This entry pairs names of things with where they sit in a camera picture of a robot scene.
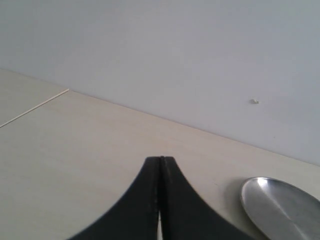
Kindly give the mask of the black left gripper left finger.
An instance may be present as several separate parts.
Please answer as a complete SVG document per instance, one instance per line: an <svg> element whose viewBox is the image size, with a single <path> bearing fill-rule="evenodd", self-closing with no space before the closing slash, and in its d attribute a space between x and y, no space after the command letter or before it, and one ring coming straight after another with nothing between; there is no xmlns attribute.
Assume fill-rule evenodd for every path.
<svg viewBox="0 0 320 240"><path fill-rule="evenodd" d="M147 157L122 197L72 240L156 240L160 158Z"/></svg>

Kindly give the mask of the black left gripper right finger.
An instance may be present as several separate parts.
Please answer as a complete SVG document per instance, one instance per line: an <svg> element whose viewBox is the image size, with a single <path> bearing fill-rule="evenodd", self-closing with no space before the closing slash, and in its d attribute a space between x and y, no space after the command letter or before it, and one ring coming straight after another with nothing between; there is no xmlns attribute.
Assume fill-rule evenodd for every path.
<svg viewBox="0 0 320 240"><path fill-rule="evenodd" d="M165 240L252 239L199 196L173 157L160 157L159 170L159 210Z"/></svg>

